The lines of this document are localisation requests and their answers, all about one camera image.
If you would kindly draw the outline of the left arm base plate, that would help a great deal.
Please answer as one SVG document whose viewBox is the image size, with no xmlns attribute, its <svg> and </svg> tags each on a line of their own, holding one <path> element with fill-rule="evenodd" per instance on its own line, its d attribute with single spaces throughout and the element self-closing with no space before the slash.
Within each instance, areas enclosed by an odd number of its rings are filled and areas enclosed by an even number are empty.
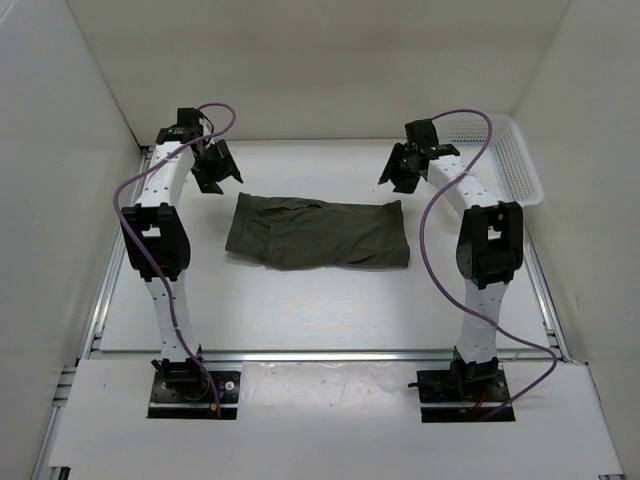
<svg viewBox="0 0 640 480">
<path fill-rule="evenodd" d="M 241 372 L 210 370 L 207 375 L 190 359 L 153 360 L 150 419 L 235 420 Z"/>
</svg>

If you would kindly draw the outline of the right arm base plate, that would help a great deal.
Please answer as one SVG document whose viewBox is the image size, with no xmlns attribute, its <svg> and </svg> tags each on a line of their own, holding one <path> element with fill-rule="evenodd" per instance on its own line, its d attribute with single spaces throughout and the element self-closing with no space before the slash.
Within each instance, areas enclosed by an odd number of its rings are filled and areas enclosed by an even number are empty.
<svg viewBox="0 0 640 480">
<path fill-rule="evenodd" d="M 416 380 L 408 387 L 418 392 L 423 424 L 476 423 L 486 416 L 487 422 L 515 421 L 511 405 L 493 413 L 511 399 L 505 372 L 501 368 L 491 379 L 462 386 L 455 384 L 450 370 L 418 370 Z"/>
</svg>

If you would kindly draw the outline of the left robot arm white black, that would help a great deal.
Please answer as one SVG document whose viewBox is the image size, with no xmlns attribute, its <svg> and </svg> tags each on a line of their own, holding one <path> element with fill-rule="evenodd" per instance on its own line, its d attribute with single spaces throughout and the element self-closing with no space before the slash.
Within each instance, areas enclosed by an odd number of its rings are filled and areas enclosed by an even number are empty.
<svg viewBox="0 0 640 480">
<path fill-rule="evenodd" d="M 229 129 L 214 126 L 208 107 L 178 109 L 175 122 L 159 131 L 149 167 L 124 183 L 141 181 L 139 197 L 124 207 L 124 189 L 117 187 L 113 206 L 130 265 L 152 297 L 162 343 L 154 368 L 167 388 L 187 400 L 217 405 L 219 389 L 191 328 L 185 288 L 191 245 L 177 208 L 189 176 L 202 193 L 215 195 L 222 194 L 226 179 L 243 180 L 222 138 Z"/>
</svg>

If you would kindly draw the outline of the olive green shorts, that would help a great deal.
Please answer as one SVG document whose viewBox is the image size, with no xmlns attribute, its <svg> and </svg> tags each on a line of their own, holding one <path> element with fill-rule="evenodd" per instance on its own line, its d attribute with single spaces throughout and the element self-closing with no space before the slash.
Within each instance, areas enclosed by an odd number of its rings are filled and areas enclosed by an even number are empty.
<svg viewBox="0 0 640 480">
<path fill-rule="evenodd" d="M 278 270 L 406 268 L 402 205 L 238 195 L 225 250 Z"/>
</svg>

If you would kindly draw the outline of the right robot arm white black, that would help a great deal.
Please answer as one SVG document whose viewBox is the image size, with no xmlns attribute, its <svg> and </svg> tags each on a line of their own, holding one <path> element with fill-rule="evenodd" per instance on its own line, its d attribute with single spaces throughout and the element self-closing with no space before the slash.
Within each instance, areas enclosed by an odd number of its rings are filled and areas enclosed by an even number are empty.
<svg viewBox="0 0 640 480">
<path fill-rule="evenodd" d="M 463 324 L 448 373 L 429 388 L 470 400 L 484 395 L 498 376 L 497 329 L 504 295 L 523 263 L 523 212 L 492 194 L 455 146 L 440 142 L 432 120 L 410 122 L 405 133 L 379 181 L 410 194 L 425 180 L 461 220 L 455 258 L 465 285 Z"/>
</svg>

